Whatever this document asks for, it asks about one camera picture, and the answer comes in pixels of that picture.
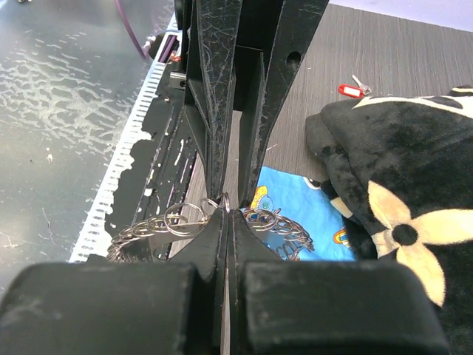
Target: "flower pattern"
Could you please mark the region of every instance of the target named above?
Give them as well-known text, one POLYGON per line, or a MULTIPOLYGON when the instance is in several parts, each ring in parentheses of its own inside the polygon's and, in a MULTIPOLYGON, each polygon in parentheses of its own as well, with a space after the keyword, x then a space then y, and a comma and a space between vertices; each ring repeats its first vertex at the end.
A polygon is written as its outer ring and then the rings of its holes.
POLYGON ((442 306, 445 276, 437 258, 425 245, 443 246, 473 240, 473 210, 443 209, 411 218, 409 207, 383 186, 370 181, 368 194, 373 214, 386 227, 371 236, 378 257, 396 251, 396 260, 411 268, 427 296, 442 306))

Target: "gray wood floor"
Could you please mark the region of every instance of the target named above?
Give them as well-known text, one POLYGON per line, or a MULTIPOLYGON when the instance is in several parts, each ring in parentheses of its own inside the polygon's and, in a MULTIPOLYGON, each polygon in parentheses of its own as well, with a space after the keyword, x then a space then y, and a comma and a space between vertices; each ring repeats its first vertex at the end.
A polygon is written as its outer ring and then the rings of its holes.
MULTIPOLYGON (((345 99, 337 92, 339 84, 354 84, 351 75, 356 74, 373 95, 442 95, 455 85, 473 83, 472 53, 473 33, 329 5, 274 127, 265 165, 325 179, 323 166, 305 148, 304 121, 324 105, 345 99)), ((236 207, 239 114, 234 118, 225 191, 236 207)), ((198 162, 187 201, 202 197, 198 162)), ((173 246, 173 252, 183 244, 173 246)))

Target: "chain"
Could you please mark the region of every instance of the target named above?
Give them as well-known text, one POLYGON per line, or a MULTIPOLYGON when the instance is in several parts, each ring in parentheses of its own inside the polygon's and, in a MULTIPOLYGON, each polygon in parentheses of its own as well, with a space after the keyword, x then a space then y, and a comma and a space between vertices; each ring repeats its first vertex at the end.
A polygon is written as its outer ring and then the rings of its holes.
MULTIPOLYGON (((142 220, 112 238, 112 244, 108 249, 107 260, 111 263, 136 263, 130 256, 123 252, 123 249, 132 245, 138 240, 153 237, 159 233, 171 233, 178 237, 189 239, 196 237, 204 228, 211 214, 205 213, 204 206, 210 205, 215 209, 223 207, 230 211, 230 200, 228 194, 224 193, 220 198, 220 204, 215 203, 209 198, 200 200, 199 205, 193 203, 177 203, 170 206, 166 212, 159 216, 153 216, 147 220, 142 220), (182 207, 190 207, 200 214, 200 219, 197 222, 190 223, 188 219, 180 214, 173 214, 172 212, 182 207)), ((243 211, 243 216, 248 222, 248 225, 254 231, 271 231, 273 233, 284 236, 286 242, 289 242, 289 249, 283 246, 284 254, 288 260, 297 260, 301 247, 313 251, 313 241, 307 231, 296 221, 290 220, 281 216, 281 209, 274 212, 265 209, 246 209, 243 211)))

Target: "key tag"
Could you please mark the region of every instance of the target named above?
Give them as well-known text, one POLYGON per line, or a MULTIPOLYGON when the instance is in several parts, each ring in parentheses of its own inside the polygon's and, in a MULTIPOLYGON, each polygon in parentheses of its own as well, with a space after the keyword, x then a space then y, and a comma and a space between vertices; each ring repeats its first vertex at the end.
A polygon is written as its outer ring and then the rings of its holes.
POLYGON ((363 98, 363 90, 359 87, 352 87, 351 85, 342 84, 338 87, 338 92, 342 95, 350 96, 351 98, 363 98))

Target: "metal chain necklace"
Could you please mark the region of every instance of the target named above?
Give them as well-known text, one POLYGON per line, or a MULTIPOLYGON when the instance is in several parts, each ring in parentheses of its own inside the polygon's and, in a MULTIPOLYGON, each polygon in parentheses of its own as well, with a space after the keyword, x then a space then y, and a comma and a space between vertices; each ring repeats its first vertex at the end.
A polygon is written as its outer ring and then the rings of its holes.
MULTIPOLYGON (((138 240, 148 239, 160 233, 171 233, 182 239, 196 237, 205 228, 211 217, 211 214, 205 213, 205 205, 215 209, 223 207, 227 212, 230 211, 230 201, 227 193, 222 195, 220 205, 208 198, 200 200, 199 206, 193 203, 177 203, 170 206, 164 214, 142 220, 114 236, 108 249, 107 260, 111 263, 135 262, 132 258, 127 257, 123 249, 138 240), (186 217, 172 213, 182 207, 189 207, 199 212, 201 216, 199 221, 190 223, 186 217)), ((282 251, 280 256, 287 260, 298 260, 302 248, 306 248, 308 251, 314 250, 313 241, 299 223, 281 216, 280 211, 281 209, 274 212, 265 209, 245 209, 243 216, 254 232, 270 231, 283 236, 286 243, 279 248, 282 251)))

